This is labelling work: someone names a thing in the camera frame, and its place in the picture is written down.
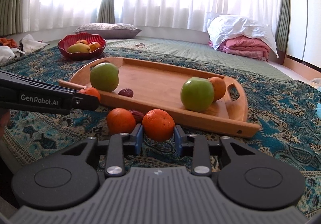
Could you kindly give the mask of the person's left hand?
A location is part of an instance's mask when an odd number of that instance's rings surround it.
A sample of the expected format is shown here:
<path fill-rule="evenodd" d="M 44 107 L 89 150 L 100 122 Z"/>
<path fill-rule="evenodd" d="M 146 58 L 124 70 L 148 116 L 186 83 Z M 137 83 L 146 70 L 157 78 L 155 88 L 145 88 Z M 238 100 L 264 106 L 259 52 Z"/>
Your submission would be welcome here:
<path fill-rule="evenodd" d="M 10 110 L 8 109 L 1 109 L 0 113 L 0 138 L 3 137 L 5 127 L 10 121 Z"/>

